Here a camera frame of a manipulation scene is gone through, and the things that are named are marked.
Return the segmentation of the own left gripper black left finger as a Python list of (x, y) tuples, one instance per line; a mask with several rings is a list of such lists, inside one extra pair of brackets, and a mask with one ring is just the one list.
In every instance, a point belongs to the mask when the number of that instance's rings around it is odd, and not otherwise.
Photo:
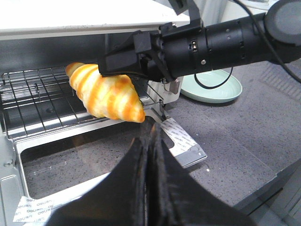
[(151, 132), (144, 122), (140, 135), (112, 172), (82, 197), (58, 208), (48, 226), (146, 226), (147, 157)]

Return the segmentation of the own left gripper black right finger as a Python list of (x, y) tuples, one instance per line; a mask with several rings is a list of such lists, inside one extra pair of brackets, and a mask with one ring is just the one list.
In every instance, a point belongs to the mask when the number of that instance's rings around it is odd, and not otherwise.
[(172, 156), (157, 123), (150, 129), (147, 163), (150, 226), (254, 226), (246, 214), (197, 183)]

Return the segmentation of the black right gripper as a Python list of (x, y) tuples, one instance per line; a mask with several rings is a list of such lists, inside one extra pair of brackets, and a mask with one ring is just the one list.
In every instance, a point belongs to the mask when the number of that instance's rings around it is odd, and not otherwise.
[(176, 80), (167, 66), (160, 31), (136, 31), (133, 35), (105, 35), (104, 51), (98, 57), (103, 76), (136, 74), (144, 79), (168, 83)]

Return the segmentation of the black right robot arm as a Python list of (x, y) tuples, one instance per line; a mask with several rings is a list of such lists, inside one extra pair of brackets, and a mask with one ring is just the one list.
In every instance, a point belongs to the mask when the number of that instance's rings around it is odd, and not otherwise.
[[(160, 27), (159, 34), (135, 32), (119, 48), (99, 58), (104, 76), (136, 75), (150, 81), (174, 81), (180, 76), (271, 61), (285, 66), (301, 56), (301, 3), (280, 0), (267, 13), (204, 27), (194, 1), (180, 7), (190, 23)], [(102, 191), (114, 176), (132, 170), (128, 183), (134, 192), (133, 212), (114, 225), (150, 226), (252, 226), (246, 215), (221, 202), (202, 188), (171, 155), (154, 124), (148, 137), (133, 141), (128, 153), (96, 189)]]

